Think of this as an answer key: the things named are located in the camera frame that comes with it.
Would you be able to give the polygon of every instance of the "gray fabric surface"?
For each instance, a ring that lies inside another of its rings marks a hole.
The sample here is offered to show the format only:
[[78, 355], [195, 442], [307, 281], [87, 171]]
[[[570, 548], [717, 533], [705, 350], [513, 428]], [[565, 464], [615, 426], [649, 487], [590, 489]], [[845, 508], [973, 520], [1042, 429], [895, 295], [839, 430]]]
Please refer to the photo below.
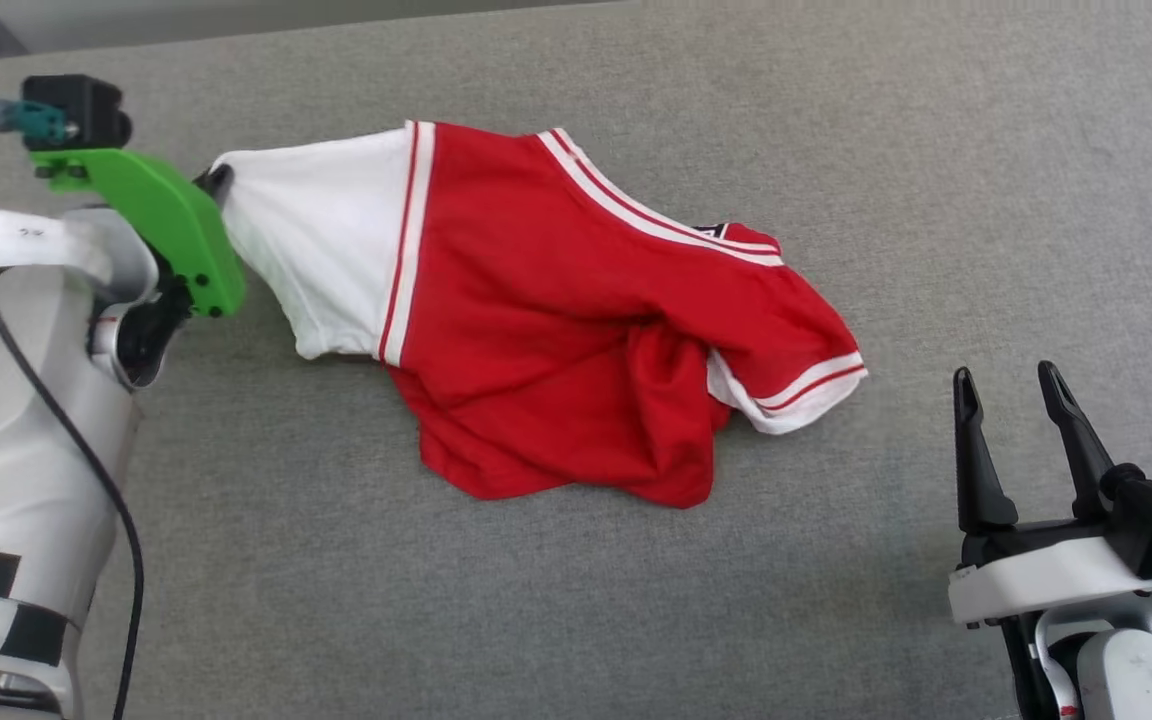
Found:
[[[803, 432], [718, 438], [689, 511], [599, 488], [476, 502], [422, 469], [384, 372], [303, 363], [270, 291], [180, 339], [128, 491], [147, 553], [131, 717], [1015, 717], [996, 630], [948, 617], [950, 372], [1021, 515], [1071, 491], [1034, 364], [1152, 473], [1152, 3], [643, 3], [0, 61], [127, 91], [134, 146], [403, 118], [562, 126], [637, 199], [744, 220], [873, 377]], [[59, 209], [0, 141], [0, 205]], [[108, 712], [109, 562], [83, 670]]]

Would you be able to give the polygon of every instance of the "white strap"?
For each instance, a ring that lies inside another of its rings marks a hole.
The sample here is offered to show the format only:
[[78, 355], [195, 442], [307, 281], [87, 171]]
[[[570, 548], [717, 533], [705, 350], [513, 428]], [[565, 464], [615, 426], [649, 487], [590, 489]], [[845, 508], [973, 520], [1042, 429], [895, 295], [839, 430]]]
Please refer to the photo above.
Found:
[[59, 265], [76, 270], [92, 286], [105, 288], [114, 266], [96, 225], [0, 210], [0, 268]]

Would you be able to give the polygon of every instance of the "red and white stripe trim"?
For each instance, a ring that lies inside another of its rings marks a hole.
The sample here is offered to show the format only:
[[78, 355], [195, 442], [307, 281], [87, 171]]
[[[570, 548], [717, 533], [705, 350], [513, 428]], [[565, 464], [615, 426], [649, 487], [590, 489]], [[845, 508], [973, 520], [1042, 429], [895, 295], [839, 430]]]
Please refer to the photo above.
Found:
[[695, 228], [655, 213], [652, 209], [646, 209], [645, 205], [626, 195], [616, 184], [605, 177], [589, 160], [585, 152], [562, 129], [540, 132], [538, 137], [544, 143], [545, 149], [554, 156], [554, 160], [558, 160], [559, 167], [573, 179], [581, 191], [584, 191], [591, 200], [637, 232], [650, 234], [650, 236], [660, 240], [677, 242], [681, 245], [717, 250], [722, 255], [729, 255], [732, 258], [756, 265], [785, 265], [785, 262], [781, 260], [780, 249], [771, 243], [737, 242], [711, 237], [708, 234], [696, 232]]
[[826, 386], [828, 382], [841, 381], [849, 376], [865, 372], [865, 364], [859, 353], [831, 357], [817, 363], [788, 384], [788, 387], [771, 397], [755, 397], [756, 404], [768, 415], [790, 414], [797, 401], [803, 400], [809, 392]]
[[805, 427], [840, 404], [869, 372], [858, 354], [832, 357], [801, 373], [772, 397], [750, 397], [745, 386], [718, 350], [708, 353], [708, 394], [735, 407], [759, 432], [783, 434]]
[[402, 366], [407, 323], [411, 318], [416, 266], [420, 258], [420, 234], [425, 229], [430, 170], [434, 167], [434, 123], [407, 123], [412, 134], [411, 162], [408, 164], [403, 222], [397, 232], [397, 259], [389, 289], [389, 310], [380, 334], [380, 359]]

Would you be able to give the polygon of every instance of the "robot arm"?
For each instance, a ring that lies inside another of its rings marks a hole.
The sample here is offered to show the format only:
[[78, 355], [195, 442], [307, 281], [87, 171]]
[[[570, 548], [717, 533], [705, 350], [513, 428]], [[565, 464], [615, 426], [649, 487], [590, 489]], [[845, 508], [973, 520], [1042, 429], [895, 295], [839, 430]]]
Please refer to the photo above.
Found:
[[191, 311], [237, 310], [243, 278], [207, 194], [120, 149], [131, 124], [114, 86], [29, 78], [23, 96], [0, 101], [0, 131], [26, 136], [54, 190], [98, 192], [112, 209], [0, 211], [0, 324], [18, 348], [0, 334], [0, 717], [82, 717], [78, 643], [122, 515], [137, 592], [119, 715], [142, 584], [119, 493], [141, 418], [132, 394]]
[[[1064, 439], [1074, 520], [1020, 524], [980, 430], [972, 373], [954, 377], [957, 623], [998, 626], [1025, 720], [1152, 717], [1152, 480], [1115, 465], [1056, 366], [1038, 365]], [[1101, 628], [1087, 632], [1087, 623]]]

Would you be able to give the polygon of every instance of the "black cable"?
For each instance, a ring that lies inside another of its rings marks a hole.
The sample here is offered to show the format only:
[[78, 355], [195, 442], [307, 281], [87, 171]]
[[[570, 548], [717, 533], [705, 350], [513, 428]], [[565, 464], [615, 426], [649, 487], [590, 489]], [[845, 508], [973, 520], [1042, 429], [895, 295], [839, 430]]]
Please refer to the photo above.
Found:
[[127, 621], [127, 647], [123, 651], [123, 670], [119, 676], [118, 696], [114, 700], [114, 720], [122, 720], [123, 710], [127, 707], [127, 692], [132, 683], [136, 638], [137, 634], [141, 632], [141, 607], [145, 601], [145, 560], [141, 555], [141, 537], [136, 533], [136, 523], [132, 523], [132, 511], [128, 510], [127, 502], [123, 501], [123, 493], [118, 491], [114, 478], [109, 477], [109, 471], [105, 470], [105, 464], [96, 455], [96, 450], [92, 450], [91, 445], [88, 445], [86, 438], [83, 438], [82, 432], [69, 419], [69, 415], [65, 412], [65, 408], [51, 395], [51, 391], [41, 382], [41, 378], [29, 365], [29, 359], [20, 350], [20, 346], [15, 342], [12, 331], [3, 321], [3, 313], [0, 313], [0, 338], [3, 340], [6, 350], [8, 350], [15, 364], [20, 367], [20, 373], [24, 374], [29, 384], [33, 386], [35, 392], [38, 393], [38, 397], [41, 399], [41, 403], [47, 407], [47, 410], [51, 410], [51, 414], [55, 415], [61, 427], [65, 429], [65, 432], [69, 433], [74, 445], [78, 446], [78, 452], [82, 452], [83, 457], [91, 465], [92, 473], [96, 475], [97, 480], [100, 480], [101, 487], [105, 488], [105, 495], [109, 497], [109, 501], [114, 505], [114, 510], [118, 511], [119, 518], [123, 521], [123, 529], [127, 530], [127, 544], [132, 552], [132, 615]]

